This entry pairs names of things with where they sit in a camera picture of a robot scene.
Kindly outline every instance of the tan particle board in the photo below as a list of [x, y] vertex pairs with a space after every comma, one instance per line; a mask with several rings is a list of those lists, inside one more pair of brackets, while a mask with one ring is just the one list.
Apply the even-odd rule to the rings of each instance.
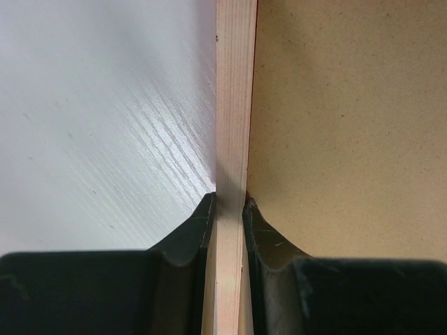
[[259, 3], [248, 190], [312, 255], [447, 261], [447, 2]]

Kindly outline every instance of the wooden strip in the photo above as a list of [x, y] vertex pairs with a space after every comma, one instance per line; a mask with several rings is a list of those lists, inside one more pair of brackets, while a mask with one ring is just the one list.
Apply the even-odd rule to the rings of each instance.
[[237, 334], [257, 0], [217, 0], [217, 334]]

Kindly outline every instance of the wood grain texture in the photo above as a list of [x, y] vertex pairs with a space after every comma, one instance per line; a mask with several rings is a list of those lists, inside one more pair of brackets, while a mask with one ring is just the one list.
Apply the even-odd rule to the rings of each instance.
[[447, 261], [447, 3], [259, 3], [248, 189], [312, 255]]
[[237, 334], [256, 0], [217, 1], [217, 334]]
[[148, 248], [214, 190], [214, 14], [0, 1], [0, 254]]

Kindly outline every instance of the light wood board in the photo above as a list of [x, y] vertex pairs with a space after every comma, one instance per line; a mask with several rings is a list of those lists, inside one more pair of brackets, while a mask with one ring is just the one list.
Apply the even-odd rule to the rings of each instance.
[[217, 1], [217, 334], [237, 334], [256, 0]]
[[259, 3], [248, 190], [312, 255], [447, 260], [447, 3]]

